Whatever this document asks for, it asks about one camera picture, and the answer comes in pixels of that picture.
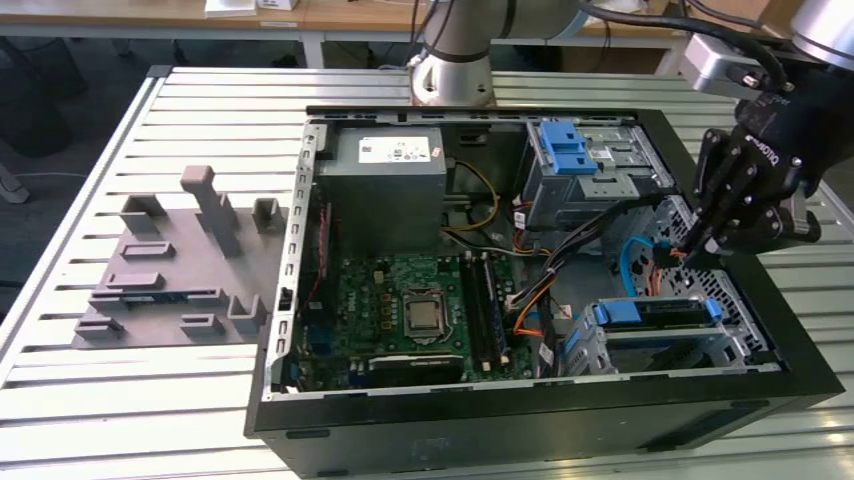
sticker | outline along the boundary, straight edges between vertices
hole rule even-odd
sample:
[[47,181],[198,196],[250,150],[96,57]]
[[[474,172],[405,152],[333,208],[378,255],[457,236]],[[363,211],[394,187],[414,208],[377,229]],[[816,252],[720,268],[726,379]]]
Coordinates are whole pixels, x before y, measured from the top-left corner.
[[599,160],[614,160],[612,151],[607,148],[591,148],[590,157]]
[[297,22],[262,22],[262,27],[297,28]]
[[430,162],[427,137],[365,137],[359,140],[359,163]]
[[513,212],[513,224],[519,230],[525,230],[525,212]]
[[539,357],[551,367],[551,364],[555,361],[555,352],[551,351],[551,348],[549,348],[545,343],[539,344]]

white box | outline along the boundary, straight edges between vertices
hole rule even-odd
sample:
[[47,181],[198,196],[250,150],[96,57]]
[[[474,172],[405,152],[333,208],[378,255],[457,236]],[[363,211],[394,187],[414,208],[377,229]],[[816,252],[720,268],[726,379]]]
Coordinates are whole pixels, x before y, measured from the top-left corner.
[[277,10],[294,10],[299,0],[258,0],[261,8],[275,8]]
[[250,15],[255,15],[255,0],[207,0],[205,2],[206,18]]

ram slot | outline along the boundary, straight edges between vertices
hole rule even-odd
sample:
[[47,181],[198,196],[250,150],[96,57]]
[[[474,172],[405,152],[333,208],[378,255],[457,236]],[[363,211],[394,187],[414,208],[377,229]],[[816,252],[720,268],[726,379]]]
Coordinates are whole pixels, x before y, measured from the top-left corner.
[[499,353],[490,321],[490,295],[487,284],[483,281],[483,260],[461,256],[459,273],[473,361],[475,365],[479,365],[481,370],[489,372],[493,369],[493,364],[499,360]]
[[505,337],[505,324],[503,324],[503,310],[501,302],[498,301],[498,288],[495,285],[495,271],[493,269],[493,261],[490,260],[489,254],[483,254],[482,257],[482,265],[483,265],[483,283],[486,285],[487,290],[487,318],[490,320],[490,324],[493,326],[493,334],[491,341],[495,345],[495,353],[498,356],[499,363],[502,365],[507,365],[510,363],[510,358],[507,357],[507,338]]

open computer tower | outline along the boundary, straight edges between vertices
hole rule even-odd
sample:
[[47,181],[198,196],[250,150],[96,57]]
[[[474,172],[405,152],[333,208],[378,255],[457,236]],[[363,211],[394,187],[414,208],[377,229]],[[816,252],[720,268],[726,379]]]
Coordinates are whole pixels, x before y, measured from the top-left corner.
[[661,112],[309,113],[247,416],[302,477],[694,448],[844,391],[757,258],[682,263]]

slotted metal table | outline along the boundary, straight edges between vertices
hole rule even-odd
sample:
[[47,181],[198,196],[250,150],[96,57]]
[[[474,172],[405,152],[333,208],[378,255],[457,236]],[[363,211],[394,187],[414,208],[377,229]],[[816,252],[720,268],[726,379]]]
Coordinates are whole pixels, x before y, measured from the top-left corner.
[[[209,164],[235,206],[258,196],[287,204],[305,107],[406,105],[406,82],[397,72],[217,68],[146,79],[0,328],[2,478],[295,478],[243,437],[254,345],[78,351],[74,327],[128,194],[190,207],[180,172]],[[733,102],[678,77],[497,73],[495,87],[502,106],[661,109],[694,155],[705,129],[733,123]],[[810,203],[822,240],[762,260],[849,393],[693,451],[406,478],[853,478],[854,222],[825,187]]]

